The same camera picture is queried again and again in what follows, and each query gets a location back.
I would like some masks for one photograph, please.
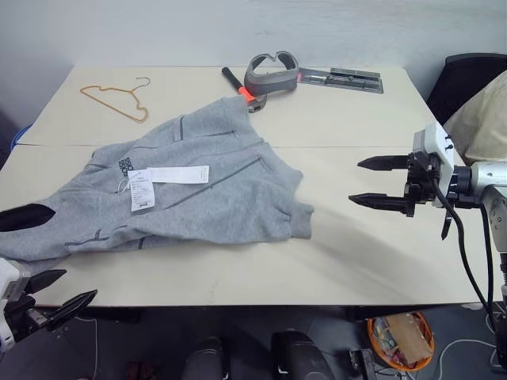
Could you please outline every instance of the white price tag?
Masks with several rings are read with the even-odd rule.
[[[148,168],[153,182],[167,184],[207,184],[209,166],[174,166],[172,168]]]
[[[155,205],[155,193],[150,170],[129,170],[128,182],[132,198],[132,211],[143,210]]]

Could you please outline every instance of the gray sweatshirt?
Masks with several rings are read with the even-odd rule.
[[[195,165],[209,165],[209,182],[154,183],[152,208],[132,212],[130,190],[118,191],[128,170]],[[139,140],[95,150],[79,175],[36,202],[51,212],[47,221],[5,228],[12,218],[24,216],[17,209],[0,213],[0,255],[33,262],[192,240],[238,244],[309,238],[313,207],[294,200],[301,179],[301,172],[283,163],[256,134],[244,99],[222,99]],[[20,226],[19,220],[14,224]]]

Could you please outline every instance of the black chair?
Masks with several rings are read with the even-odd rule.
[[[451,55],[426,103],[444,124],[459,107],[507,70],[507,55],[471,53]]]

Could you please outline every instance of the white table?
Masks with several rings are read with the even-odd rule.
[[[59,266],[69,273],[41,291],[37,301],[59,304],[97,288],[95,306],[475,302],[454,226],[448,239],[440,240],[442,210],[418,206],[415,218],[406,218],[348,200],[348,195],[361,192],[400,196],[406,171],[372,172],[356,163],[372,155],[407,154],[413,132],[433,119],[402,69],[381,74],[384,95],[300,85],[293,93],[272,97],[251,117],[277,154],[303,171],[296,199],[315,207],[312,239],[75,255]],[[136,76],[150,76],[154,87],[144,88],[146,93],[139,89],[139,98],[151,112],[143,124],[77,92],[95,82],[120,86]],[[183,86],[183,77],[195,83],[179,89],[175,84]],[[173,87],[155,87],[162,79]],[[201,88],[208,85],[193,90],[196,83]],[[149,95],[148,88],[158,88],[158,96]],[[95,146],[140,137],[169,116],[191,112],[229,93],[233,92],[219,68],[74,70],[22,139],[33,146],[17,146],[0,172],[0,210],[52,194],[81,170]],[[485,290],[480,215],[460,215],[470,264]],[[495,298],[500,299],[497,255],[494,259]]]

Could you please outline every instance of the gold wire hanger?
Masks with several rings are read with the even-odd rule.
[[[83,87],[82,89],[79,90],[79,92],[81,93],[84,93],[87,97],[91,97],[92,99],[94,99],[95,101],[98,101],[99,103],[101,103],[102,105],[105,105],[106,107],[109,107],[111,108],[112,110],[116,111],[116,112],[119,112],[121,113],[123,116],[126,116],[128,117],[129,119],[132,119],[138,123],[142,123],[144,120],[146,120],[148,118],[148,109],[145,108],[145,107],[139,107],[139,104],[140,104],[140,101],[139,101],[139,98],[134,94],[134,91],[136,91],[137,89],[141,88],[141,87],[146,87],[148,86],[150,83],[151,83],[151,79],[149,79],[148,77],[137,77],[136,79],[146,79],[147,80],[147,83],[143,84],[143,85],[138,85],[137,87],[133,88],[133,89],[117,89],[116,87],[107,87],[105,89],[103,89],[100,85],[88,85],[86,87]],[[144,111],[144,116],[143,118],[141,119],[138,119],[137,117],[135,116],[132,116],[132,115],[128,115],[127,113],[123,112],[123,111],[120,111],[118,108],[115,108],[113,106],[111,106],[110,104],[107,104],[106,102],[104,101],[101,101],[100,99],[90,95],[89,93],[86,93],[85,90],[86,89],[99,89],[100,91],[109,91],[109,90],[114,90],[114,91],[120,91],[122,93],[130,93],[135,101],[137,102],[135,107],[140,110],[140,111]]]

